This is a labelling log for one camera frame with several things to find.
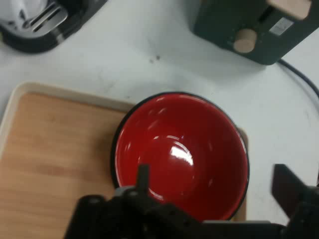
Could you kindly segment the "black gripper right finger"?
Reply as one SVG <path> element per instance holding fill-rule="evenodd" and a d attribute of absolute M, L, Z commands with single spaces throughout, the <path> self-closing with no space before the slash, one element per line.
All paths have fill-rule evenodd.
<path fill-rule="evenodd" d="M 307 186 L 286 165 L 275 164 L 271 193 L 289 221 L 283 239 L 319 237 L 319 188 Z"/>

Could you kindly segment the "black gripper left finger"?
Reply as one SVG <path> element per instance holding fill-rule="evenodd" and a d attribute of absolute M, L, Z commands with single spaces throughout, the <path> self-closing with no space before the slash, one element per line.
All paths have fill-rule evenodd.
<path fill-rule="evenodd" d="M 107 200 L 80 198 L 67 227 L 66 239 L 199 239 L 202 225 L 172 204 L 148 195 L 150 169 L 138 168 L 135 186 Z"/>

